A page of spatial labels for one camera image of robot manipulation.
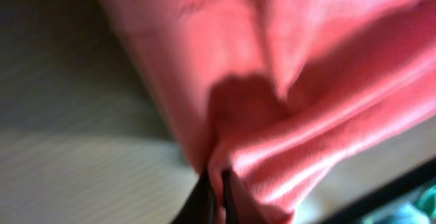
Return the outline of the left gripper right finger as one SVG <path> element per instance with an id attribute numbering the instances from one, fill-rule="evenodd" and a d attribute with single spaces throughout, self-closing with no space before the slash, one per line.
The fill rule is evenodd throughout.
<path id="1" fill-rule="evenodd" d="M 244 184 L 232 171 L 222 174 L 226 224 L 268 224 Z"/>

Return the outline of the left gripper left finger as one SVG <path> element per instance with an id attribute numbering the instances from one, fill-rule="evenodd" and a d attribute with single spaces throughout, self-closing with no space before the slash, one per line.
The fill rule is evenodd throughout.
<path id="1" fill-rule="evenodd" d="M 170 224 L 213 224 L 215 204 L 211 182 L 205 170 Z"/>

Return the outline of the red t-shirt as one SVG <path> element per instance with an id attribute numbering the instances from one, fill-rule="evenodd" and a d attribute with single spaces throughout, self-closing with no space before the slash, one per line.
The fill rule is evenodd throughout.
<path id="1" fill-rule="evenodd" d="M 215 221 L 232 170 L 291 223 L 340 161 L 435 115 L 435 0 L 99 0 Z"/>

